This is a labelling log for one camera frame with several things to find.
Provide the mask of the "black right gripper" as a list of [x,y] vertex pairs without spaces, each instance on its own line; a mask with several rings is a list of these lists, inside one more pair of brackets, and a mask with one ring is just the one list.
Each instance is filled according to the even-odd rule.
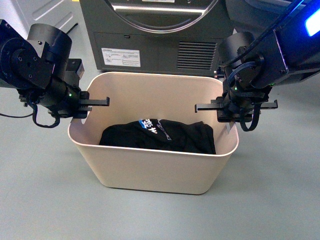
[[220,123],[257,123],[262,109],[277,109],[278,101],[269,101],[271,87],[262,89],[231,87],[211,103],[199,103],[194,112],[216,111]]

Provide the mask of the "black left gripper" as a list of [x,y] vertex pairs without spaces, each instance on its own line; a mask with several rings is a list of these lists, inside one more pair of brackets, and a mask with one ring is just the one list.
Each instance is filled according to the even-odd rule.
[[48,107],[48,113],[52,117],[85,119],[91,106],[109,106],[110,98],[89,99],[88,91],[82,91],[78,86],[65,85],[62,99]]

